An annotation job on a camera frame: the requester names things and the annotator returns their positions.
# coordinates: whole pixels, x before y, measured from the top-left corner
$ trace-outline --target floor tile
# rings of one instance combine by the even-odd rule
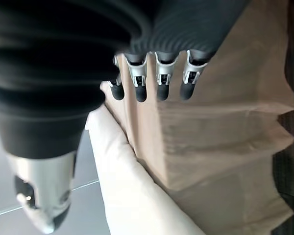
[[[0,216],[0,235],[39,235],[23,210]],[[99,183],[78,189],[62,226],[54,235],[109,235]]]

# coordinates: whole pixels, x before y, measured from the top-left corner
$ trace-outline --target black rubber fingertip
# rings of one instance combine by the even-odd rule
[[[111,87],[111,92],[114,99],[116,100],[122,100],[124,98],[124,89],[122,84],[120,84],[119,86],[115,85]]]
[[[168,98],[169,96],[169,86],[162,84],[158,86],[158,91],[157,91],[157,98],[158,100],[164,101]]]
[[[138,102],[142,103],[147,99],[146,86],[135,87],[135,91],[136,91],[136,99]]]
[[[194,88],[195,85],[193,85],[192,83],[185,84],[184,82],[182,82],[180,88],[180,96],[182,100],[188,100],[189,98],[191,98],[194,92]]]

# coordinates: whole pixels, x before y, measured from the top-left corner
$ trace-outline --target gray tile floor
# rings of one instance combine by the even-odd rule
[[[77,189],[72,193],[68,217],[54,234],[109,235],[88,131],[82,135],[73,187]],[[39,235],[23,210],[17,208],[12,174],[0,144],[0,235]]]

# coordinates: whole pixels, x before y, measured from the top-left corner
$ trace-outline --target tile grout line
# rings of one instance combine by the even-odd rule
[[[80,185],[80,186],[78,186],[78,187],[76,187],[76,188],[73,188],[72,191],[75,191],[75,190],[78,190],[78,189],[81,189],[81,188],[87,187],[87,186],[89,186],[89,185],[96,184],[96,183],[98,183],[98,182],[99,182],[99,180],[93,180],[93,181],[90,181],[90,182],[88,182],[88,183],[86,183],[86,184],[84,184],[84,185]],[[7,214],[7,213],[9,213],[9,212],[13,212],[13,211],[19,210],[19,209],[21,209],[21,208],[22,208],[22,207],[18,206],[18,207],[13,207],[13,208],[10,208],[10,209],[5,209],[5,210],[0,211],[0,215]]]

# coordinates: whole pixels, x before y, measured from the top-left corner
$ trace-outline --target robotic hand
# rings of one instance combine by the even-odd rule
[[[117,61],[124,53],[139,102],[146,53],[156,56],[158,98],[169,94],[174,64],[188,50],[181,97],[216,53],[248,0],[0,0],[0,136],[16,196],[43,233],[70,207],[76,150],[87,115],[110,81],[124,97]]]

